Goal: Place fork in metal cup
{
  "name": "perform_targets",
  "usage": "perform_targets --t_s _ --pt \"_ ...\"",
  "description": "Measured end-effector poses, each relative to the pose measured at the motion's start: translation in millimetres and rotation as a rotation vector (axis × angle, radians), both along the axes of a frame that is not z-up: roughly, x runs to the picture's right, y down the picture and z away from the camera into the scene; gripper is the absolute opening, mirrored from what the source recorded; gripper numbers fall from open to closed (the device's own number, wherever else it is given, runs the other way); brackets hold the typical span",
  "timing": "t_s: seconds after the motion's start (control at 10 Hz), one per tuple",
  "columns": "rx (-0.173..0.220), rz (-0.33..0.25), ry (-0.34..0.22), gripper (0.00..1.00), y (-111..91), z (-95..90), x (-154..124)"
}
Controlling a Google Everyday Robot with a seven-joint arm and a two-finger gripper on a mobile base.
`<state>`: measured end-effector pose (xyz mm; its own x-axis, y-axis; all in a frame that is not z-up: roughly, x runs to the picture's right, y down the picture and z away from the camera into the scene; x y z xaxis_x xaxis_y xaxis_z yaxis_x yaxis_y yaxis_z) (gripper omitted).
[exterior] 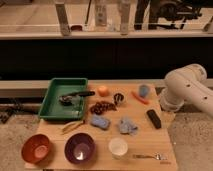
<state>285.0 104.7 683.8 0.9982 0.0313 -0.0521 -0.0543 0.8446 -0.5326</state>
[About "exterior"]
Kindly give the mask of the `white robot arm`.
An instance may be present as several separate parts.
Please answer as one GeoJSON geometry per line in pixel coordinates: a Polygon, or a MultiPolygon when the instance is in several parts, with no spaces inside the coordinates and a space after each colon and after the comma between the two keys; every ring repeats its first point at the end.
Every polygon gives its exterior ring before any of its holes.
{"type": "Polygon", "coordinates": [[[190,64],[168,72],[159,103],[165,111],[179,111],[185,101],[213,117],[213,90],[203,84],[207,72],[200,64],[190,64]]]}

